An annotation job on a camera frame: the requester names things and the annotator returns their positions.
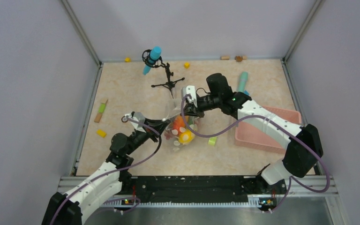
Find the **red pepper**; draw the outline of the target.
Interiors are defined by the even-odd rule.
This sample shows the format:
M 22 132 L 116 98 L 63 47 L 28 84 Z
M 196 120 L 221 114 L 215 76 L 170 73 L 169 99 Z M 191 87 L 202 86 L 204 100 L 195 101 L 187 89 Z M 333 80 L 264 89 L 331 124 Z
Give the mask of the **red pepper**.
M 171 133 L 173 135 L 179 135 L 186 131 L 186 126 L 183 118 L 179 115 L 172 123 Z

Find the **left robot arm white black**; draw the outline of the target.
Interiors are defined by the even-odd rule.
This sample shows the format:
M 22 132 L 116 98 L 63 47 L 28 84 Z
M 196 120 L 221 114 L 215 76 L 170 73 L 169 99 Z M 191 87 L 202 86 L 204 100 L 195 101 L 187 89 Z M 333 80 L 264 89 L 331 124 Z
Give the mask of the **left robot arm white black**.
M 42 224 L 83 225 L 110 197 L 130 191 L 132 182 L 128 172 L 135 166 L 130 154 L 147 140 L 162 144 L 161 135 L 171 123 L 169 119 L 138 119 L 130 114 L 123 117 L 134 126 L 130 135 L 115 134 L 111 139 L 110 154 L 89 177 L 71 190 L 55 193 L 49 200 Z

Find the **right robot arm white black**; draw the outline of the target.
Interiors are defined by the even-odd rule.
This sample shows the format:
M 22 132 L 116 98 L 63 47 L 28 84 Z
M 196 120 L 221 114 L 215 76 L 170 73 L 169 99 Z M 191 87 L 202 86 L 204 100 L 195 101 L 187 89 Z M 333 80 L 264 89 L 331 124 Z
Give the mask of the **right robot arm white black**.
M 263 168 L 258 174 L 256 187 L 269 193 L 275 183 L 291 176 L 303 178 L 321 160 L 322 145 L 318 129 L 307 124 L 301 126 L 268 111 L 243 92 L 235 92 L 221 73 L 207 77 L 209 93 L 199 96 L 195 86 L 181 90 L 182 115 L 203 117 L 205 111 L 220 109 L 236 119 L 233 124 L 245 122 L 273 138 L 285 149 L 283 159 Z

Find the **clear zip top bag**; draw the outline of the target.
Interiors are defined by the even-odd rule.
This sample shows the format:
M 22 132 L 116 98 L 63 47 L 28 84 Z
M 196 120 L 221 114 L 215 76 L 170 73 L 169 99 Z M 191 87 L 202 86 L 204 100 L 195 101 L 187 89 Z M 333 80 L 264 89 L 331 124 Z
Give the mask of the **clear zip top bag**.
M 173 152 L 179 151 L 181 148 L 189 145 L 194 139 L 195 134 L 188 129 L 186 124 L 193 130 L 197 131 L 200 118 L 196 116 L 181 116 L 181 100 L 171 99 L 165 106 L 166 119 L 170 120 L 169 125 L 164 131 L 164 137 L 169 145 L 169 149 Z

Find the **yellow lemon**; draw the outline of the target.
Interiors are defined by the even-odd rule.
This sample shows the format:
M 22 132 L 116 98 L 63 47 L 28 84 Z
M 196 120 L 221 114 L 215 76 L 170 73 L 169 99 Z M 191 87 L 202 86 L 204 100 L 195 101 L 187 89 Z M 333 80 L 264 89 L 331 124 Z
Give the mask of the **yellow lemon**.
M 186 130 L 185 132 L 179 134 L 178 141 L 180 144 L 186 145 L 192 142 L 194 138 L 195 138 L 195 134 L 190 130 Z

